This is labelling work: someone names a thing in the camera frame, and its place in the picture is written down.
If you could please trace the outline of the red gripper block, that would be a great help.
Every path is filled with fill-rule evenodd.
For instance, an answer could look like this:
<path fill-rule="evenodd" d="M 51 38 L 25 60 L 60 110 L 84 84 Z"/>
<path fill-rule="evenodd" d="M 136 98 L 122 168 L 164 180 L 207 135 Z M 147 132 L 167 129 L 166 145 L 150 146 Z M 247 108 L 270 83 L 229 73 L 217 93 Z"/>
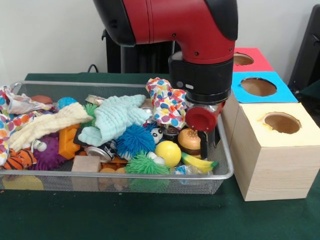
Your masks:
<path fill-rule="evenodd" d="M 215 105 L 191 104 L 187 107 L 185 122 L 189 128 L 198 131 L 198 137 L 200 138 L 200 156 L 202 160 L 207 160 L 208 158 L 208 140 L 206 133 L 214 129 L 213 145 L 215 148 L 220 142 L 219 127 L 216 125 L 218 123 L 218 116 L 225 104 L 225 102 Z"/>

